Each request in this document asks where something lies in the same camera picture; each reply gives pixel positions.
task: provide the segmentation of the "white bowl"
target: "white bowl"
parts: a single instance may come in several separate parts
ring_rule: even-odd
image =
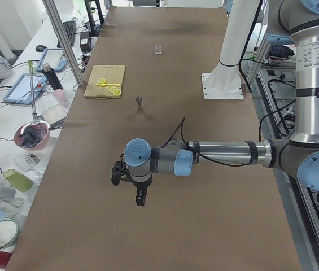
[[[19,228],[13,220],[3,220],[0,222],[0,248],[7,247],[18,236]]]

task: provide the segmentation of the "computer mouse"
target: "computer mouse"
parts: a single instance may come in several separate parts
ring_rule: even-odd
[[[47,47],[44,45],[38,45],[35,47],[35,51],[37,52],[44,52],[44,49],[46,49]]]

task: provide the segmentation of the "green cup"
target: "green cup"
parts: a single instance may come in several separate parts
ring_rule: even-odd
[[[33,181],[25,175],[14,169],[8,169],[3,173],[3,177],[11,184],[12,187],[21,192],[27,192],[33,186]]]

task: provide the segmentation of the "black box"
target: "black box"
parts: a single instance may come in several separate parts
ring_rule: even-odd
[[[82,52],[90,52],[90,41],[89,32],[81,32],[80,33],[80,49]]]

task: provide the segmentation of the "brown tabletop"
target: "brown tabletop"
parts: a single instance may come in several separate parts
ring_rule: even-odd
[[[160,145],[183,116],[187,140],[257,141],[250,94],[203,99],[226,22],[221,9],[110,9],[84,76],[125,65],[123,96],[78,89],[7,270],[301,269],[271,169],[201,163],[189,177],[154,175],[145,207],[132,184],[111,183],[129,140]]]

